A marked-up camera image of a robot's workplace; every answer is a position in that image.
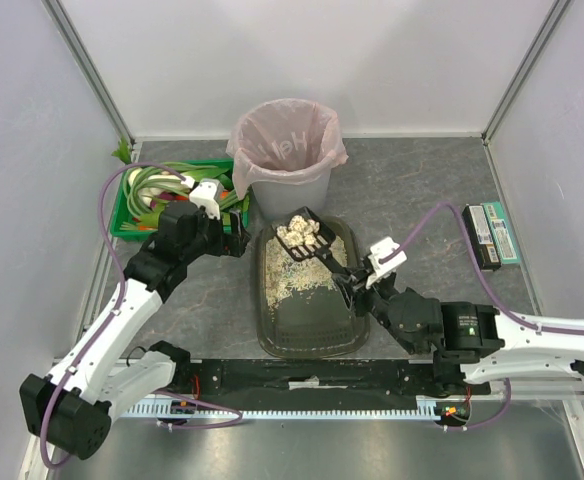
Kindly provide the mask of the dark translucent litter box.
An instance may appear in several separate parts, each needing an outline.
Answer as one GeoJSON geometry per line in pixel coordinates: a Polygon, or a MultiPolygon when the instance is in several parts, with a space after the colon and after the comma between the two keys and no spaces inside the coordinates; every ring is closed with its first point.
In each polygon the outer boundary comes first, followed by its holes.
{"type": "Polygon", "coordinates": [[[294,293],[278,307],[267,306],[265,244],[275,238],[271,226],[261,230],[255,243],[253,269],[257,337],[268,354],[285,359],[320,359],[350,354],[370,335],[370,320],[349,311],[341,292],[320,288],[312,294],[294,293]]]}

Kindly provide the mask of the clumped litter lumps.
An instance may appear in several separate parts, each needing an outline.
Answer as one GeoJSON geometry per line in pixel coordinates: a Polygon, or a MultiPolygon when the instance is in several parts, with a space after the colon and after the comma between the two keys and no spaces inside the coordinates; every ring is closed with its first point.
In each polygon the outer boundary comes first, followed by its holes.
{"type": "Polygon", "coordinates": [[[294,215],[287,225],[276,228],[277,237],[289,248],[316,244],[320,224],[312,218],[294,215]]]}

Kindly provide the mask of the black slotted litter scoop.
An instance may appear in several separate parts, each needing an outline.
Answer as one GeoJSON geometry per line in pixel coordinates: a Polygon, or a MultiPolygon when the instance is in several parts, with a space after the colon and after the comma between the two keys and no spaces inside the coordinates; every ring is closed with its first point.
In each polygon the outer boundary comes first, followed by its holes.
{"type": "Polygon", "coordinates": [[[296,262],[317,259],[340,282],[360,284],[372,273],[369,266],[346,267],[333,256],[336,234],[308,207],[302,207],[272,225],[275,237],[296,262]]]}

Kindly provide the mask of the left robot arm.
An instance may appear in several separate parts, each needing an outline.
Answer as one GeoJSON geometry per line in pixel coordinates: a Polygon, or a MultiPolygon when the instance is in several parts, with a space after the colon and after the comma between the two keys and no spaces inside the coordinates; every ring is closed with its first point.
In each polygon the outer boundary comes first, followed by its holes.
{"type": "Polygon", "coordinates": [[[195,387],[188,351],[166,341],[118,374],[111,371],[140,328],[187,277],[202,256],[241,257],[250,236],[242,214],[229,213],[231,229],[189,201],[169,204],[158,229],[120,274],[120,283],[74,348],[44,377],[29,375],[19,395],[28,430],[46,448],[54,446],[81,460],[104,443],[112,424],[147,395],[161,389],[195,387]]]}

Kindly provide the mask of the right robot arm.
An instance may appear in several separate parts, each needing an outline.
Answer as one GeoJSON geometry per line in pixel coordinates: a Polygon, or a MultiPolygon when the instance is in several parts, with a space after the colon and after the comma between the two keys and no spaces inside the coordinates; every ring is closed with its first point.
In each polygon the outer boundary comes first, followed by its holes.
{"type": "Polygon", "coordinates": [[[388,276],[373,284],[365,268],[332,279],[346,305],[369,314],[410,355],[430,355],[441,385],[516,378],[584,379],[584,320],[522,315],[471,302],[442,302],[388,276]]]}

